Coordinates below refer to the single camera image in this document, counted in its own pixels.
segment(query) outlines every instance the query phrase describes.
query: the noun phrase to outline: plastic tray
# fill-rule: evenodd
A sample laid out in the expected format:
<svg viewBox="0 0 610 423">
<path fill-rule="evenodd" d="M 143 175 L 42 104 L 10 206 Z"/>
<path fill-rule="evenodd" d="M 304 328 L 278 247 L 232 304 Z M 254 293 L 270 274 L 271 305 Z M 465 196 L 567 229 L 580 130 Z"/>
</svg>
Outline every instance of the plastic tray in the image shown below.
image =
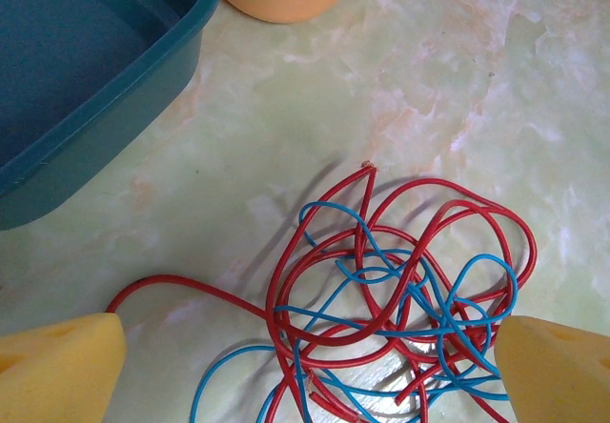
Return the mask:
<svg viewBox="0 0 610 423">
<path fill-rule="evenodd" d="M 184 89 L 219 0 L 0 0 L 0 230 L 52 211 Z"/>
</svg>

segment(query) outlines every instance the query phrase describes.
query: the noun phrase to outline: red wire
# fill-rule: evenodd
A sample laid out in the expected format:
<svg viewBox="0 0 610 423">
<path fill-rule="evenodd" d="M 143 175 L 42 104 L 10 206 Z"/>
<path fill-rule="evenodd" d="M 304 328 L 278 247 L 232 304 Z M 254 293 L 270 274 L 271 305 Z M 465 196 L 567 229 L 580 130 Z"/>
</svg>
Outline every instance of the red wire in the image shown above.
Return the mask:
<svg viewBox="0 0 610 423">
<path fill-rule="evenodd" d="M 366 219 L 368 216 L 368 209 L 370 207 L 371 199 L 373 197 L 373 188 L 375 186 L 376 169 L 366 164 L 363 168 L 356 173 L 348 176 L 340 183 L 328 190 L 321 198 L 320 201 L 329 201 L 336 194 L 345 190 L 350 185 L 357 183 L 362 179 L 366 179 L 366 188 L 364 197 L 360 205 L 360 217 Z M 378 220 L 383 213 L 394 203 L 402 194 L 412 189 L 421 186 L 436 185 L 456 191 L 459 195 L 463 196 L 464 199 L 456 199 L 443 204 L 440 209 L 433 216 L 428 226 L 422 233 L 419 239 L 413 237 L 407 232 L 399 230 L 394 227 L 378 224 Z M 317 358 L 311 358 L 310 355 L 316 347 L 343 347 L 353 345 L 356 342 L 360 342 L 367 337 L 373 335 L 379 330 L 385 331 L 405 331 L 409 320 L 409 312 L 411 310 L 411 297 L 407 298 L 403 308 L 402 316 L 400 317 L 400 323 L 392 321 L 391 317 L 396 311 L 399 301 L 404 294 L 404 291 L 410 283 L 418 283 L 421 281 L 421 277 L 417 274 L 417 266 L 420 262 L 420 258 L 424 258 L 427 263 L 431 266 L 432 270 L 445 287 L 448 292 L 452 289 L 452 282 L 450 278 L 445 274 L 441 266 L 438 264 L 436 259 L 428 251 L 428 245 L 430 242 L 445 228 L 448 226 L 467 218 L 471 215 L 481 216 L 487 224 L 490 226 L 496 238 L 498 240 L 499 247 L 502 252 L 503 260 L 509 265 L 513 266 L 513 258 L 511 256 L 510 248 L 506 236 L 504 235 L 502 228 L 500 227 L 497 218 L 505 217 L 516 223 L 523 231 L 525 238 L 528 243 L 528 258 L 525 263 L 523 270 L 518 274 L 517 281 L 518 287 L 521 288 L 523 284 L 531 276 L 532 271 L 537 259 L 537 247 L 534 235 L 532 234 L 529 227 L 525 222 L 519 218 L 513 212 L 505 209 L 501 205 L 487 200 L 471 191 L 468 191 L 461 186 L 441 180 L 437 178 L 422 178 L 413 180 L 405 183 L 400 187 L 392 191 L 375 209 L 373 214 L 367 221 L 367 226 L 371 232 L 376 234 L 385 234 L 393 236 L 401 241 L 410 244 L 413 247 L 412 255 L 407 260 L 406 267 L 402 272 L 402 276 L 396 283 L 393 294 L 391 295 L 387 304 L 380 307 L 376 302 L 370 288 L 366 284 L 360 284 L 361 293 L 364 298 L 364 302 L 371 314 L 370 319 L 358 319 L 353 320 L 363 326 L 361 330 L 356 332 L 348 333 L 345 335 L 337 336 L 339 333 L 351 329 L 347 325 L 336 324 L 331 328 L 327 329 L 322 333 L 306 332 L 294 326 L 291 322 L 291 316 L 288 312 L 276 312 L 275 307 L 284 306 L 289 304 L 290 295 L 298 281 L 299 277 L 310 269 L 313 265 L 320 262 L 332 259 L 338 259 L 345 256 L 353 256 L 355 258 L 356 268 L 364 268 L 365 255 L 372 251 L 368 246 L 368 237 L 366 236 L 364 229 L 358 224 L 352 229 L 338 232 L 331 237 L 323 240 L 321 243 L 313 247 L 311 250 L 306 252 L 296 263 L 286 272 L 286 267 L 289 260 L 293 257 L 295 249 L 303 238 L 303 235 L 320 210 L 319 206 L 311 207 L 303 221 L 297 227 L 293 237 L 291 238 L 288 246 L 282 253 L 277 265 L 272 274 L 271 282 L 267 292 L 265 301 L 265 309 L 259 309 L 257 306 L 233 295 L 228 292 L 224 292 L 211 285 L 199 282 L 197 280 L 182 277 L 178 275 L 160 274 L 142 278 L 131 283 L 125 289 L 123 289 L 109 304 L 106 312 L 115 312 L 123 301 L 136 290 L 143 288 L 148 285 L 158 283 L 171 283 L 176 285 L 182 285 L 189 288 L 206 292 L 215 297 L 230 302 L 241 309 L 244 309 L 259 318 L 265 320 L 269 335 L 274 343 L 275 351 L 279 366 L 283 372 L 283 379 L 280 382 L 277 390 L 274 394 L 274 398 L 271 402 L 270 408 L 267 411 L 265 417 L 266 423 L 272 423 L 275 419 L 276 411 L 279 406 L 279 402 L 286 390 L 290 390 L 298 408 L 303 412 L 303 406 L 300 402 L 300 394 L 298 386 L 295 380 L 295 368 L 293 364 L 293 347 L 297 339 L 301 342 L 307 342 L 305 347 L 299 354 L 301 368 L 309 377 L 309 383 L 315 388 L 314 391 L 310 391 L 308 395 L 319 407 L 324 409 L 326 412 L 335 415 L 345 421 L 360 422 L 362 417 L 359 416 L 358 412 L 354 411 L 340 399 L 338 399 L 326 385 L 320 381 L 315 374 L 315 369 L 346 369 L 354 368 L 358 366 L 365 366 L 377 361 L 384 355 L 391 351 L 396 351 L 400 355 L 404 356 L 405 359 L 411 365 L 412 370 L 415 373 L 415 378 L 408 384 L 408 386 L 400 392 L 396 398 L 396 404 L 400 405 L 404 399 L 410 396 L 413 392 L 417 392 L 419 395 L 419 413 L 422 423 L 428 421 L 428 395 L 426 393 L 425 382 L 432 378 L 434 374 L 441 373 L 442 368 L 438 362 L 437 356 L 413 352 L 403 339 L 397 337 L 389 337 L 386 339 L 386 343 L 377 349 L 375 352 L 364 354 L 360 357 L 350 357 L 344 359 L 335 360 L 322 360 Z M 340 243 L 343 243 L 346 239 L 353 238 L 354 245 L 351 248 L 337 248 Z M 392 261 L 395 265 L 400 266 L 405 263 L 405 260 L 394 254 L 387 254 L 387 258 Z M 509 301 L 512 298 L 512 289 L 510 285 L 506 284 L 496 290 L 490 290 L 476 296 L 472 296 L 469 299 L 477 304 L 481 304 L 489 301 L 496 301 L 496 306 L 492 310 L 491 315 L 497 315 L 506 310 Z M 428 303 L 432 305 L 432 298 L 425 286 L 421 288 L 423 296 L 427 299 Z M 452 306 L 452 314 L 458 315 L 463 320 L 468 320 L 466 313 L 466 305 L 458 302 Z M 437 321 L 428 317 L 428 323 L 432 328 L 438 326 Z M 490 339 L 491 344 L 496 340 L 496 332 L 498 325 L 492 326 L 492 338 Z M 286 334 L 287 341 L 282 339 L 282 333 Z M 471 327 L 465 328 L 463 331 L 469 338 L 470 342 L 477 348 L 482 349 L 482 346 L 486 342 L 487 331 L 484 327 Z M 470 354 L 469 350 L 464 346 L 455 334 L 450 334 L 445 337 L 448 345 L 443 346 L 445 358 L 449 367 L 455 374 L 459 373 L 456 363 L 469 360 L 474 362 L 480 367 L 483 365 L 479 364 L 476 359 Z M 409 340 L 420 343 L 437 343 L 435 336 L 417 336 L 412 337 Z M 450 353 L 447 348 L 449 344 L 455 349 L 455 352 Z M 477 396 L 472 396 L 474 400 L 480 405 L 480 407 L 487 412 L 492 418 L 498 422 L 505 422 L 506 420 L 495 411 L 484 399 Z"/>
</svg>

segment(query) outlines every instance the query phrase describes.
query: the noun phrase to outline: yellow sponge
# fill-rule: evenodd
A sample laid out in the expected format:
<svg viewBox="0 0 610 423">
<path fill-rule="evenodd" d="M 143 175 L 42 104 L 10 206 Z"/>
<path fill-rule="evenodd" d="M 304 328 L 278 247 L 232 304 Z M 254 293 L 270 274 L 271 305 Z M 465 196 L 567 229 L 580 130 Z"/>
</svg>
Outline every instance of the yellow sponge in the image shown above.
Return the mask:
<svg viewBox="0 0 610 423">
<path fill-rule="evenodd" d="M 125 353 L 114 313 L 0 337 L 0 422 L 99 423 Z"/>
<path fill-rule="evenodd" d="M 495 355 L 519 423 L 610 422 L 610 337 L 509 316 Z"/>
</svg>

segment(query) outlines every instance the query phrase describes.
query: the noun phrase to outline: electrical wire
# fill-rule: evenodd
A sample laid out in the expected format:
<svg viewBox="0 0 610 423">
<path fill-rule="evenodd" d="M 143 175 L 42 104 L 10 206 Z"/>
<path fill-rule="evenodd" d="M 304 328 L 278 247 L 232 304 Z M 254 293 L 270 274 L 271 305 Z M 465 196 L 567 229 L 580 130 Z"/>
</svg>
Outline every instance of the electrical wire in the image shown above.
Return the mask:
<svg viewBox="0 0 610 423">
<path fill-rule="evenodd" d="M 409 421 L 427 423 L 430 406 L 445 393 L 453 392 L 470 394 L 492 418 L 498 422 L 506 421 L 488 402 L 506 400 L 506 394 L 490 393 L 481 386 L 500 380 L 498 368 L 486 358 L 486 354 L 494 345 L 498 324 L 515 307 L 519 289 L 534 270 L 537 259 L 534 235 L 512 211 L 457 184 L 437 178 L 421 178 L 397 187 L 369 214 L 375 178 L 376 169 L 365 164 L 361 170 L 328 190 L 318 201 L 310 202 L 301 209 L 298 227 L 272 273 L 264 309 L 214 286 L 170 274 L 137 280 L 112 300 L 107 312 L 116 312 L 123 301 L 140 288 L 152 284 L 176 284 L 230 302 L 266 322 L 273 345 L 244 347 L 211 365 L 195 391 L 189 420 L 191 423 L 196 421 L 198 402 L 212 375 L 227 361 L 250 352 L 274 352 L 283 373 L 282 380 L 265 399 L 257 423 L 275 421 L 279 402 L 286 391 L 293 396 L 305 423 L 312 421 L 311 403 L 316 403 L 321 409 L 345 421 L 377 422 L 371 411 L 359 400 L 366 396 L 391 399 L 397 406 L 408 397 L 416 398 L 418 406 Z M 338 193 L 361 180 L 366 181 L 366 188 L 358 212 L 332 201 Z M 401 195 L 423 186 L 444 187 L 456 192 L 459 198 L 445 202 L 419 238 L 380 223 L 383 213 Z M 327 210 L 349 215 L 355 224 L 317 243 L 307 229 L 314 218 L 322 214 L 320 212 Z M 490 253 L 477 254 L 466 262 L 452 281 L 428 247 L 441 231 L 473 215 L 481 217 L 491 228 L 498 241 L 501 257 Z M 514 268 L 508 240 L 498 222 L 501 217 L 516 224 L 526 239 L 526 259 L 520 271 Z M 403 245 L 382 248 L 379 240 L 387 241 L 389 238 L 397 239 Z M 302 239 L 311 248 L 288 268 L 288 262 L 295 258 L 296 247 Z M 345 245 L 347 240 L 352 241 L 351 246 Z M 317 311 L 292 305 L 290 296 L 299 278 L 314 265 L 326 261 L 335 265 L 345 277 L 344 280 Z M 470 270 L 485 261 L 497 265 L 505 277 L 487 292 L 462 295 L 460 286 Z M 373 278 L 373 273 L 381 273 L 381 276 Z M 353 285 L 360 288 L 370 316 L 350 318 L 327 314 L 326 311 L 343 291 Z M 391 285 L 390 288 L 393 289 L 383 306 L 379 305 L 371 292 L 374 285 Z M 410 317 L 414 308 L 423 312 L 426 327 L 409 328 L 409 323 L 414 321 L 414 315 Z M 295 315 L 309 318 L 304 328 L 293 323 Z M 348 355 L 333 360 L 312 357 L 312 352 L 318 347 L 340 350 L 372 336 L 384 339 L 385 343 L 376 351 L 360 357 Z M 428 344 L 433 348 L 426 354 L 416 352 L 413 349 L 414 343 Z M 344 384 L 334 373 L 371 365 L 392 352 L 405 359 L 413 375 L 402 390 L 367 390 Z M 480 372 L 487 374 L 473 375 Z M 438 386 L 431 386 L 431 381 Z"/>
</svg>

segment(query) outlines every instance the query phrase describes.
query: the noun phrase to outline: marble countertop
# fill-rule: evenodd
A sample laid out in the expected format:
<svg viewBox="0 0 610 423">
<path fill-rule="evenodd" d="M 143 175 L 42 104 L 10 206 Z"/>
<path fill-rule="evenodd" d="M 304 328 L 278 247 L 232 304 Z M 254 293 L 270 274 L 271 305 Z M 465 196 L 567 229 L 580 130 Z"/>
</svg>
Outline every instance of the marble countertop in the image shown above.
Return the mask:
<svg viewBox="0 0 610 423">
<path fill-rule="evenodd" d="M 342 0 L 292 26 L 222 3 L 183 93 L 63 206 L 0 233 L 0 333 L 99 312 L 157 272 L 260 303 L 298 207 L 371 160 L 381 182 L 433 174 L 518 212 L 539 262 L 516 312 L 608 334 L 609 91 L 610 0 Z M 188 289 L 139 292 L 120 314 L 130 352 L 108 422 L 186 421 L 209 364 L 266 338 Z M 199 421 L 254 421 L 277 380 L 252 387 L 263 359 L 219 373 Z M 454 393 L 431 421 L 487 419 Z"/>
</svg>

